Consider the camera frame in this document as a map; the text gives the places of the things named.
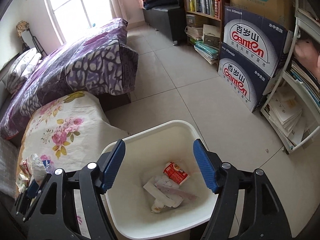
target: purple bedspread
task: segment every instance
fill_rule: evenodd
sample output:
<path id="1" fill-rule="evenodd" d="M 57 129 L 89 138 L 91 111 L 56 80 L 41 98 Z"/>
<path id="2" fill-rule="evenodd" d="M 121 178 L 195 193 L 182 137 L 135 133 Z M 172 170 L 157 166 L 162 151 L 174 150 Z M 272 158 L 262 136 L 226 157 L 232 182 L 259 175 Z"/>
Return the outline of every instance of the purple bedspread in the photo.
<path id="1" fill-rule="evenodd" d="M 138 54 L 128 46 L 127 22 L 113 19 L 51 53 L 14 96 L 0 122 L 10 139 L 24 131 L 41 106 L 76 91 L 120 95 L 134 90 Z"/>

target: silver screw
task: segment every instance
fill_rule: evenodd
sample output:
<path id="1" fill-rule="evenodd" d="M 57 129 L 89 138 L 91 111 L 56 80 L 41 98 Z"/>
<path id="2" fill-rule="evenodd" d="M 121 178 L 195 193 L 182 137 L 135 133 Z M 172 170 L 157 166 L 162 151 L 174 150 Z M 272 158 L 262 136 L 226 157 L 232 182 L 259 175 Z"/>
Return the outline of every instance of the silver screw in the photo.
<path id="1" fill-rule="evenodd" d="M 56 175 L 60 175 L 61 173 L 63 172 L 63 169 L 56 169 L 55 171 L 54 171 L 54 174 L 56 174 Z"/>
<path id="2" fill-rule="evenodd" d="M 224 168 L 226 170 L 231 168 L 231 164 L 230 163 L 223 163 L 221 166 L 222 166 L 222 168 Z"/>
<path id="3" fill-rule="evenodd" d="M 96 163 L 89 163 L 87 165 L 87 167 L 88 167 L 88 169 L 93 170 L 95 167 L 97 167 L 97 164 Z"/>
<path id="4" fill-rule="evenodd" d="M 260 176 L 264 174 L 264 172 L 263 172 L 262 169 L 257 169 L 257 170 L 256 170 L 256 173 L 257 173 L 258 175 L 260 175 Z"/>

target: white trash can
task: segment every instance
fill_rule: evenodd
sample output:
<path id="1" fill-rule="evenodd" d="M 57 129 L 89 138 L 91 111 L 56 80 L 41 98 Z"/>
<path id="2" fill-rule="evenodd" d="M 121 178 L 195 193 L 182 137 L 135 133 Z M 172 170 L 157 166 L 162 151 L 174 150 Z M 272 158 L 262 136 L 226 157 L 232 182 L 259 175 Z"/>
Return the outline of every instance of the white trash can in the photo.
<path id="1" fill-rule="evenodd" d="M 194 127 L 180 120 L 170 121 L 124 140 L 126 153 L 106 199 L 116 229 L 130 239 L 153 239 L 196 227 L 211 217 L 217 195 L 206 187 L 196 159 L 193 142 L 200 138 Z M 103 152 L 112 150 L 114 143 Z M 151 212 L 155 200 L 143 185 L 163 175 L 173 161 L 190 177 L 180 189 L 198 196 L 193 203 L 175 209 Z"/>

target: window frame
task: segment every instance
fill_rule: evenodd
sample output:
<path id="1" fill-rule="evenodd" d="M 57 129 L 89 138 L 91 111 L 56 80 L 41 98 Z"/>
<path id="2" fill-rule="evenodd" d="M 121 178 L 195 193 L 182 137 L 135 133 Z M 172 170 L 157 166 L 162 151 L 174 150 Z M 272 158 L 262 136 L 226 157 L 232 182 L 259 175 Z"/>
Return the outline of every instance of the window frame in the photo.
<path id="1" fill-rule="evenodd" d="M 61 30 L 61 28 L 60 28 L 60 26 L 59 26 L 59 23 L 58 23 L 58 21 L 57 21 L 57 18 L 56 18 L 56 16 L 55 16 L 54 12 L 55 12 L 57 9 L 61 8 L 62 6 L 64 6 L 65 4 L 67 4 L 68 2 L 72 1 L 72 0 L 66 1 L 65 3 L 63 3 L 62 5 L 60 5 L 59 7 L 57 7 L 55 10 L 53 10 L 52 4 L 51 4 L 51 1 L 50 1 L 50 0 L 44 0 L 44 1 L 45 1 L 47 10 L 48 10 L 49 16 L 50 16 L 50 20 L 51 20 L 51 22 L 52 22 L 53 25 L 54 25 L 53 27 L 55 28 L 55 31 L 56 31 L 56 34 L 57 34 L 59 40 L 60 40 L 60 43 L 61 43 L 61 44 L 66 43 L 67 41 L 66 41 L 66 39 L 65 39 L 65 37 L 64 37 L 64 35 L 63 35 L 63 33 L 62 33 L 62 30 Z M 86 16 L 86 18 L 87 18 L 89 27 L 92 28 L 92 24 L 91 24 L 90 19 L 89 19 L 89 17 L 88 17 L 88 13 L 87 13 L 87 10 L 85 9 L 83 0 L 80 0 L 80 1 L 81 1 L 82 8 L 83 8 L 83 10 L 84 10 L 84 14 L 85 14 L 85 16 Z"/>

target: blue gripper pad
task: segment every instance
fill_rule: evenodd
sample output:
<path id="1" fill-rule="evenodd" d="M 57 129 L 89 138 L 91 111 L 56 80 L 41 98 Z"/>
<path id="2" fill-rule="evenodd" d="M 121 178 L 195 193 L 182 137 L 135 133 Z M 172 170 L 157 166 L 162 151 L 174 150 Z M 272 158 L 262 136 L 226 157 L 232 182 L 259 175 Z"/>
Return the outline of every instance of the blue gripper pad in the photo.
<path id="1" fill-rule="evenodd" d="M 207 156 L 207 150 L 202 147 L 198 140 L 193 142 L 193 154 L 200 168 L 205 184 L 213 193 L 217 192 L 216 172 Z"/>
<path id="2" fill-rule="evenodd" d="M 113 147 L 111 153 L 112 156 L 108 165 L 105 167 L 102 173 L 102 184 L 101 188 L 104 193 L 107 192 L 113 185 L 116 175 L 122 163 L 125 154 L 125 143 L 123 140 L 120 140 Z"/>

